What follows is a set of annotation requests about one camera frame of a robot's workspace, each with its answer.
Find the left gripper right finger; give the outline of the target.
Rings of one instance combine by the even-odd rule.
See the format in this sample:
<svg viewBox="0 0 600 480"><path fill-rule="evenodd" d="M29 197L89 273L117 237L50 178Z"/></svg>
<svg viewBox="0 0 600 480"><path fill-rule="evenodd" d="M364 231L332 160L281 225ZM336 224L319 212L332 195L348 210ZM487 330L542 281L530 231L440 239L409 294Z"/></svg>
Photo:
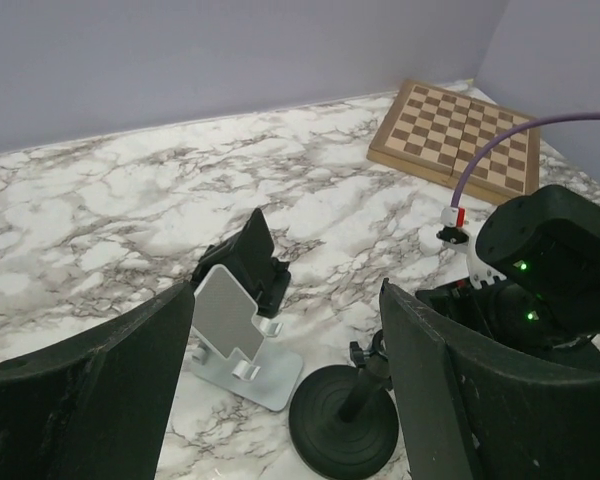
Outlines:
<svg viewBox="0 0 600 480"><path fill-rule="evenodd" d="M384 282L384 340L415 479L600 479L600 350L511 349Z"/></svg>

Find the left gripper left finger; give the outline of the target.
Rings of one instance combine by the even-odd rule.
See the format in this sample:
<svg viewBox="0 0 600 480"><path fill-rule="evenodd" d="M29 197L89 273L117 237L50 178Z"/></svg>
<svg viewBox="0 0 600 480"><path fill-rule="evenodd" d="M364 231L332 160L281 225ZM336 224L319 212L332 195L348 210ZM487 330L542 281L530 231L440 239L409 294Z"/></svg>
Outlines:
<svg viewBox="0 0 600 480"><path fill-rule="evenodd" d="M189 283L0 363L0 479L152 479L195 305Z"/></svg>

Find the black round-base phone stand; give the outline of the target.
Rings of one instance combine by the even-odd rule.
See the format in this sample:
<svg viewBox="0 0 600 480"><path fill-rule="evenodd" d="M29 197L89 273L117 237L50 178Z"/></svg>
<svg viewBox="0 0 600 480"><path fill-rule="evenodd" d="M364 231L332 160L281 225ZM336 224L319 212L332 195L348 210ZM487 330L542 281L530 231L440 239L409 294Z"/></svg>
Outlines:
<svg viewBox="0 0 600 480"><path fill-rule="evenodd" d="M349 345L352 365L329 365L296 389L288 426L302 461L327 479L367 479L393 455L399 419L383 331L363 349Z"/></svg>

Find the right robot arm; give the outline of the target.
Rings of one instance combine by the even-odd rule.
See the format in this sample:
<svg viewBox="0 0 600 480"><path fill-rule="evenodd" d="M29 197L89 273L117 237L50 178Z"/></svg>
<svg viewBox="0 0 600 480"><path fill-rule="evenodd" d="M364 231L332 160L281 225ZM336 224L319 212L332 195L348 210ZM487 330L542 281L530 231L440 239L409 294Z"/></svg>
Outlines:
<svg viewBox="0 0 600 480"><path fill-rule="evenodd" d="M468 275L419 301L521 351L600 334L600 206L559 185L498 206L467 236Z"/></svg>

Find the silver metal phone stand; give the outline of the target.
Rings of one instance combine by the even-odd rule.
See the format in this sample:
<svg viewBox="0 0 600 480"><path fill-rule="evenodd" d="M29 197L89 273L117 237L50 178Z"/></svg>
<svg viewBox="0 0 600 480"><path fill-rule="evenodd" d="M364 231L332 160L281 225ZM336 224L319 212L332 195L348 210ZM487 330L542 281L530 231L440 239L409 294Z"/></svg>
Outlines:
<svg viewBox="0 0 600 480"><path fill-rule="evenodd" d="M194 375L270 411L283 410L304 362L275 340L282 325L258 315L256 301L223 265L210 269L194 298Z"/></svg>

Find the black folding phone stand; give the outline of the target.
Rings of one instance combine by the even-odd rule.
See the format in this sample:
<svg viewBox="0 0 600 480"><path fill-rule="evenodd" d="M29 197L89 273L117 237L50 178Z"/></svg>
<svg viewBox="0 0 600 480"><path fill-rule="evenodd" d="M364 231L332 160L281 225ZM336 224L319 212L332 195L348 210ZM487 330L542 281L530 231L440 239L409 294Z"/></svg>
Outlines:
<svg viewBox="0 0 600 480"><path fill-rule="evenodd" d="M256 208L244 227L199 260L190 283L198 287L214 265L224 265L258 306L258 315L273 319L291 280L289 263L273 255L274 242L263 211Z"/></svg>

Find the wooden chessboard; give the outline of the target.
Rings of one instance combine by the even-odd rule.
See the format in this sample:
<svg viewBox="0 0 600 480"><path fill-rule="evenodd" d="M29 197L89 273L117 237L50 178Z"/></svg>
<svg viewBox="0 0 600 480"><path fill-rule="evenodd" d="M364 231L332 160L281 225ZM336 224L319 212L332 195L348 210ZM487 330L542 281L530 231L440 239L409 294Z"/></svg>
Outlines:
<svg viewBox="0 0 600 480"><path fill-rule="evenodd" d="M367 153L373 162L453 189L475 154L531 118L466 94L406 80ZM500 205L539 188L540 130L502 141L481 159L463 192Z"/></svg>

